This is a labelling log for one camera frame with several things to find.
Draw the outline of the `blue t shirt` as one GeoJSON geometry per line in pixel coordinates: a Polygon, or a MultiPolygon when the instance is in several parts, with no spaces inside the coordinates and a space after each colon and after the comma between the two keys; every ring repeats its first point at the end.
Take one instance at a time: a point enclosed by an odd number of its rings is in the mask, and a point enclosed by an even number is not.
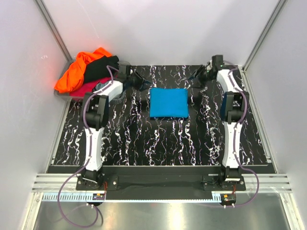
{"type": "Polygon", "coordinates": [[[188,118],[188,90],[150,89],[150,118],[188,118]]]}

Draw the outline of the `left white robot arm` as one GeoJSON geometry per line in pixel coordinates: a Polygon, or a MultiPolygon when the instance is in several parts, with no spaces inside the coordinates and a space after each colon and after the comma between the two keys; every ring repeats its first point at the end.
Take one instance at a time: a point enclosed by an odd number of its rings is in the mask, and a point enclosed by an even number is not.
{"type": "Polygon", "coordinates": [[[151,82],[131,68],[131,65],[120,64],[118,68],[106,66],[111,80],[101,89],[88,92],[83,98],[81,120],[86,134],[85,161],[78,173],[78,185],[87,189],[106,188],[102,173],[101,159],[102,135],[109,120],[109,104],[119,103],[128,88],[144,91],[150,88],[151,82]]]}

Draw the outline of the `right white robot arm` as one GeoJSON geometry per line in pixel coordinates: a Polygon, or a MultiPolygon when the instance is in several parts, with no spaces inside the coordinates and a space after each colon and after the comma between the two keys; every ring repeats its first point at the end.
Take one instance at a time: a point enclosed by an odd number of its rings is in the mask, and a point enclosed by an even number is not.
{"type": "Polygon", "coordinates": [[[236,67],[224,64],[200,65],[189,78],[194,87],[201,87],[208,81],[216,80],[224,92],[220,117],[224,125],[225,144],[221,171],[217,179],[218,186],[224,190],[236,186],[242,178],[239,147],[249,100],[249,93],[243,91],[236,82],[234,71],[236,67]]]}

